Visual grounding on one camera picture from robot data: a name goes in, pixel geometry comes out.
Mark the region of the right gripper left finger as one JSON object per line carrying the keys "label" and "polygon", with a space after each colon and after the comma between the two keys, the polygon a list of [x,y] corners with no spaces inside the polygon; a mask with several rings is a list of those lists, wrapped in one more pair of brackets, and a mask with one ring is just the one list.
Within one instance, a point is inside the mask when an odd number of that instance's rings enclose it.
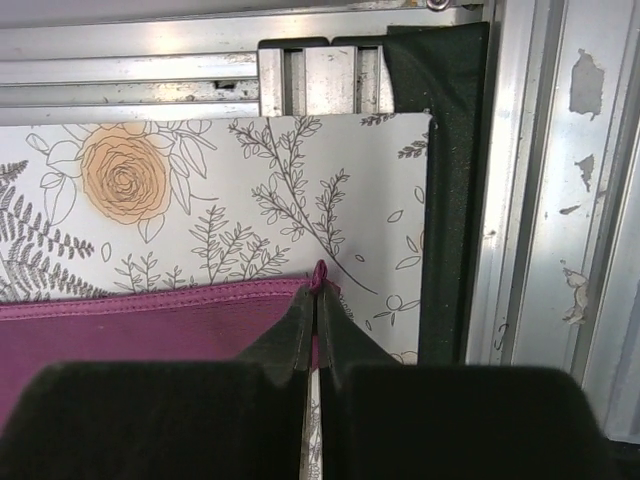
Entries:
{"label": "right gripper left finger", "polygon": [[311,326],[308,288],[229,361],[59,362],[1,435],[5,479],[295,479]]}

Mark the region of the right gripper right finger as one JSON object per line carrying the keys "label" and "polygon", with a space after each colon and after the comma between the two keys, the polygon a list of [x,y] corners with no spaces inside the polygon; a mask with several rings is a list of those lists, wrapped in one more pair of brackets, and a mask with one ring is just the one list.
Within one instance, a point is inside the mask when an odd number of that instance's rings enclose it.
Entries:
{"label": "right gripper right finger", "polygon": [[588,401],[539,367],[404,365],[316,295],[327,479],[615,479]]}

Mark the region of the purple satin napkin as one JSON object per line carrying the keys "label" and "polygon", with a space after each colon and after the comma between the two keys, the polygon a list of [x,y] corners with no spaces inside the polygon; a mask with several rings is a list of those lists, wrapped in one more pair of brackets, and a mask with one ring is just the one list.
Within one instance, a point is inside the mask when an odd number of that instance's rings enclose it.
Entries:
{"label": "purple satin napkin", "polygon": [[328,268],[270,278],[101,299],[1,307],[1,418],[29,381],[66,361],[223,360],[284,315],[302,287],[318,292]]}

